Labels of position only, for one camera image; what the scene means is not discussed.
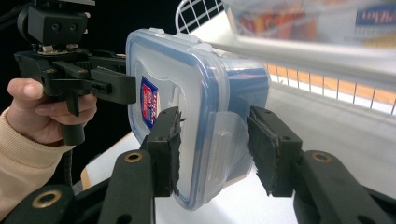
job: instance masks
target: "black bracket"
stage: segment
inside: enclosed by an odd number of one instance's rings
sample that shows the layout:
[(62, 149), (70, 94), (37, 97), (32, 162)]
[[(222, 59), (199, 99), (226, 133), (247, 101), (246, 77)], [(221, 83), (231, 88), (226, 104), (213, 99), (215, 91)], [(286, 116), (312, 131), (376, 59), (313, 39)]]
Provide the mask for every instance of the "black bracket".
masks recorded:
[(296, 192), (299, 223), (395, 222), (394, 199), (370, 194), (334, 155), (302, 151), (303, 141), (272, 111), (253, 106), (247, 120), (262, 185), (274, 197)]
[(154, 198), (176, 191), (179, 134), (178, 108), (168, 108), (140, 149), (118, 156), (109, 179), (78, 195), (68, 186), (45, 186), (27, 196), (4, 223), (155, 223)]

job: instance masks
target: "sweater cuff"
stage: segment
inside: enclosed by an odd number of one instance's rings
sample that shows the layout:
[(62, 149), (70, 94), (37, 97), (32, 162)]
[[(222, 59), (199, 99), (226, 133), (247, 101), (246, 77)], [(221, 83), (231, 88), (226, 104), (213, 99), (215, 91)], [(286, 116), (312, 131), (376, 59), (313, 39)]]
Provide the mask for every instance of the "sweater cuff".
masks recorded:
[(0, 117), (0, 154), (9, 159), (35, 168), (47, 168), (58, 162), (62, 154), (73, 146), (48, 147), (17, 133), (8, 124), (6, 109)]

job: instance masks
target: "product label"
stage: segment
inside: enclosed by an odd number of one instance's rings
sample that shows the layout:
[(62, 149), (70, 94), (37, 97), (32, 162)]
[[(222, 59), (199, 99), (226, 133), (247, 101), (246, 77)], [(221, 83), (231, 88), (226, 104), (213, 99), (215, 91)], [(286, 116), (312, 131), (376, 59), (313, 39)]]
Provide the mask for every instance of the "product label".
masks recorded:
[(396, 25), (396, 4), (385, 4), (358, 10), (356, 25)]
[(157, 119), (158, 88), (145, 77), (142, 77), (140, 102), (143, 121), (150, 129), (152, 129), (155, 120)]

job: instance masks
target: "container lid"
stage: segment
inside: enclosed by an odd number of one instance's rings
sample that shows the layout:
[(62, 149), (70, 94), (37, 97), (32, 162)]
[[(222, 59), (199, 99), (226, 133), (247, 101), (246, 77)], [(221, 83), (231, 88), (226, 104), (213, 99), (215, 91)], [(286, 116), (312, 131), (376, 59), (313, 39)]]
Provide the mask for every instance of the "container lid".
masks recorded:
[(228, 77), (210, 45), (192, 35), (138, 30), (127, 39), (127, 74), (136, 77), (136, 104), (128, 105), (139, 142), (162, 109), (178, 106), (181, 117), (178, 202), (193, 210), (204, 203), (207, 162), (216, 114), (229, 102)]

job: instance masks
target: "black mount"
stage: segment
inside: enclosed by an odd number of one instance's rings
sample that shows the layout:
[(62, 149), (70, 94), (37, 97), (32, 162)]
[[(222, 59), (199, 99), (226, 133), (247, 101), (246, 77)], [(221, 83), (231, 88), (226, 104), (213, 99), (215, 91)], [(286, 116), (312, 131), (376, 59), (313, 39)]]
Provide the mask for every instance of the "black mount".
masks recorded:
[[(125, 75), (125, 57), (110, 51), (86, 50), (78, 42), (87, 28), (87, 13), (67, 11), (66, 2), (94, 5), (91, 0), (36, 0), (18, 17), (22, 36), (32, 43), (31, 51), (18, 52), (21, 76), (44, 86), (53, 101), (66, 100), (69, 111), (79, 115), (78, 97), (93, 93), (119, 104), (134, 104), (135, 78)], [(62, 125), (64, 144), (75, 146), (85, 140), (82, 125)]]

